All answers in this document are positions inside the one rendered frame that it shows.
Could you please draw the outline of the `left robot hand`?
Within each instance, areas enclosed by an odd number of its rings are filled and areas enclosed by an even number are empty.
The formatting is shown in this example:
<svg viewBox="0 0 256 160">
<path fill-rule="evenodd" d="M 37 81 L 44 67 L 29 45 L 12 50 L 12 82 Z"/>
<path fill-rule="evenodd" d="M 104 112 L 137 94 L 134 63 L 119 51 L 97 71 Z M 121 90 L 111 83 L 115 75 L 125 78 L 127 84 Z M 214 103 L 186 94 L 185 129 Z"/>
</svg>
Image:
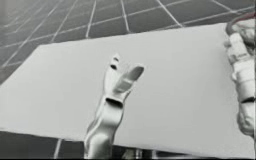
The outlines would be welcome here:
<svg viewBox="0 0 256 160">
<path fill-rule="evenodd" d="M 130 66 L 121 62 L 119 54 L 111 57 L 103 80 L 103 96 L 106 101 L 125 104 L 135 83 L 142 76 L 145 67 L 141 64 Z"/>
</svg>

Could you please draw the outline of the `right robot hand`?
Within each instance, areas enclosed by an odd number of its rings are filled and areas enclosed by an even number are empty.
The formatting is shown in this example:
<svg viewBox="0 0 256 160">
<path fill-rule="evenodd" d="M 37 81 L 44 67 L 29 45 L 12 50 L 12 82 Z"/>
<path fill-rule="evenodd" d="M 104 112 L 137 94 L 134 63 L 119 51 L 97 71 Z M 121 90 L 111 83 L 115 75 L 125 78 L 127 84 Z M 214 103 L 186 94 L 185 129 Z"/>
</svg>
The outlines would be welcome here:
<svg viewBox="0 0 256 160">
<path fill-rule="evenodd" d="M 241 36 L 247 51 L 253 55 L 255 53 L 255 20 L 251 19 L 240 22 L 240 25 L 243 26 L 244 29 L 241 32 L 236 33 Z"/>
</svg>

